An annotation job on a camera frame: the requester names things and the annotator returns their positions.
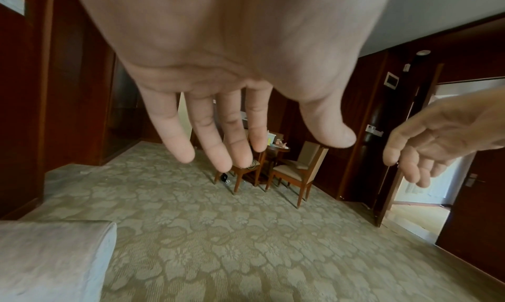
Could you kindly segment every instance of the doorway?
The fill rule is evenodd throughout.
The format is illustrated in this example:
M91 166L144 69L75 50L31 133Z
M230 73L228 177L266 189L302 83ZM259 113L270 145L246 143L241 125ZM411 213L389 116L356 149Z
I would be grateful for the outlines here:
M429 103L504 85L504 78L439 84ZM458 158L442 175L432 178L428 188L409 183L402 176L396 179L397 182L393 186L395 193L385 215L386 221L434 244L450 215L475 155L473 153Z

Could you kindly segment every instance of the floral carpet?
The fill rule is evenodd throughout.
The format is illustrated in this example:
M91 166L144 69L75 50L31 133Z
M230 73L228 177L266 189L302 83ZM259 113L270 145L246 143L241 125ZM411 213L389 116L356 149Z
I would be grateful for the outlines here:
M214 173L201 152L183 165L142 142L103 167L48 173L45 203L24 219L117 223L103 302L504 301L497 281L374 227L359 205L313 187L297 210L296 187L243 182L233 195L235 179L214 185Z

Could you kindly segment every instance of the ceiling light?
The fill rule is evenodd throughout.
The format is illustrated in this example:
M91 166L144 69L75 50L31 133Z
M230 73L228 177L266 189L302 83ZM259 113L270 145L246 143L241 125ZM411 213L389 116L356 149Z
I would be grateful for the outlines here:
M428 56L431 53L431 51L419 51L416 53L418 56Z

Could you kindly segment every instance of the ceiling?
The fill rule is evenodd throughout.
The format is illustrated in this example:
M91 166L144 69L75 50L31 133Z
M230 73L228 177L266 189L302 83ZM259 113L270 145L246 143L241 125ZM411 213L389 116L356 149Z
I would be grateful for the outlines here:
M361 56L505 12L505 0L390 0Z

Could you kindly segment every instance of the sofa arm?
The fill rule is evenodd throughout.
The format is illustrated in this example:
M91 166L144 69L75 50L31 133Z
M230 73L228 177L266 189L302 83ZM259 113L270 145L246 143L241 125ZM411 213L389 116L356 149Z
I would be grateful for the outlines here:
M0 302L100 301L115 244L113 222L0 222Z

